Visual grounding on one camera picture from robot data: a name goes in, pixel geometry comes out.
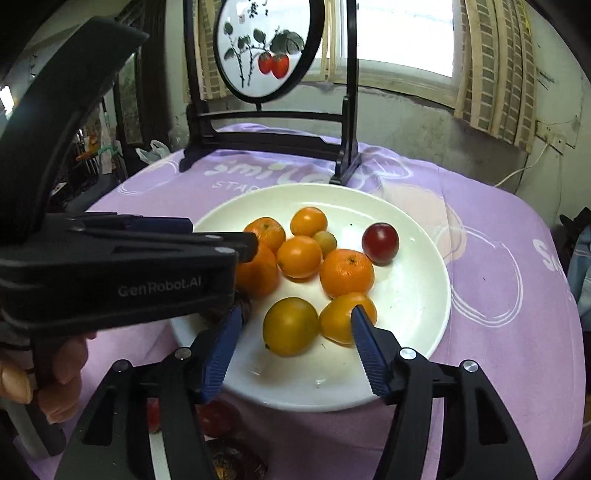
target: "curtain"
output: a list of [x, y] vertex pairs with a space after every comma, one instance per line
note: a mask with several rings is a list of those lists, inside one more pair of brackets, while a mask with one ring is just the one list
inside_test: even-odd
[[[224, 84], [216, 60], [213, 55], [213, 30], [216, 15], [222, 6], [221, 0], [193, 0], [193, 23], [195, 34], [195, 55], [197, 70], [199, 72], [199, 89], [201, 97], [205, 100], [216, 100], [230, 95], [230, 90]], [[189, 84], [187, 79], [187, 62], [183, 61], [185, 71], [185, 102], [189, 103]]]
[[535, 59], [522, 0], [459, 0], [463, 68], [455, 117], [531, 153]]

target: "wall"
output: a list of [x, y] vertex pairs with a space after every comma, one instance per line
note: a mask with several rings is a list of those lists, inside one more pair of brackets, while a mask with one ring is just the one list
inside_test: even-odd
[[[525, 172], [517, 195], [553, 225], [558, 215], [576, 216], [591, 207], [591, 84], [574, 55], [554, 28], [537, 13], [531, 13], [537, 65], [543, 72], [538, 83], [537, 118], [571, 146], [564, 155], [549, 148], [540, 162]], [[528, 165], [543, 148], [536, 140]]]
[[[167, 4], [167, 76], [171, 122], [184, 122], [182, 1]], [[528, 13], [536, 45], [536, 62], [542, 71], [537, 85], [537, 117], [568, 140], [571, 147], [564, 155], [548, 148], [535, 168], [523, 175], [517, 195], [528, 202], [552, 225], [558, 213], [576, 215], [584, 205], [591, 205], [591, 87], [582, 70], [554, 28], [529, 6]], [[342, 86], [300, 85], [289, 95], [272, 102], [272, 109], [315, 109], [339, 112], [344, 94]], [[236, 99], [210, 103], [211, 110], [250, 109]], [[315, 134], [339, 136], [337, 126], [303, 120], [268, 120], [269, 126], [306, 130]], [[359, 91], [358, 140], [390, 148], [401, 155], [430, 160], [444, 168], [484, 183], [494, 184], [521, 168], [526, 154], [504, 142], [469, 128], [453, 118], [442, 106], [391, 92], [361, 88]], [[531, 165], [544, 143], [536, 140], [527, 159]], [[563, 166], [563, 188], [559, 189], [559, 166]], [[519, 174], [504, 188], [514, 192]]]

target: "power outlet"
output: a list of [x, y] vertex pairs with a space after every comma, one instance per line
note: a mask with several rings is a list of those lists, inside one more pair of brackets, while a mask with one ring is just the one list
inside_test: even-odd
[[561, 125], [546, 125], [545, 123], [538, 121], [535, 126], [536, 137], [541, 138], [561, 155], [564, 155], [567, 139], [560, 129]]

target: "small yellow fruit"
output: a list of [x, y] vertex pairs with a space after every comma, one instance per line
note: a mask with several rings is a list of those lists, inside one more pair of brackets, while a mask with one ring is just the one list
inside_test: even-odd
[[312, 238], [320, 245], [320, 248], [322, 249], [322, 258], [326, 258], [329, 253], [336, 250], [336, 238], [332, 233], [322, 230]]
[[365, 309], [369, 320], [375, 325], [378, 320], [378, 312], [374, 303], [367, 295], [353, 292], [331, 301], [320, 312], [320, 333], [341, 345], [353, 345], [353, 332], [351, 330], [351, 311], [361, 305]]
[[263, 320], [262, 337], [271, 352], [293, 356], [310, 346], [319, 329], [316, 309], [303, 299], [289, 297], [269, 309]]

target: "yellow-green fruit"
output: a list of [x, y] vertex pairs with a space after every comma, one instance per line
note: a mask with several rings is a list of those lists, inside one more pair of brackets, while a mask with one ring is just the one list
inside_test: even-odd
[[271, 352], [293, 356], [306, 350], [319, 330], [316, 309], [303, 299], [289, 297], [269, 309], [263, 321], [262, 337]]
[[312, 238], [320, 245], [320, 248], [322, 249], [322, 258], [326, 258], [329, 253], [336, 250], [336, 238], [332, 233], [322, 230]]

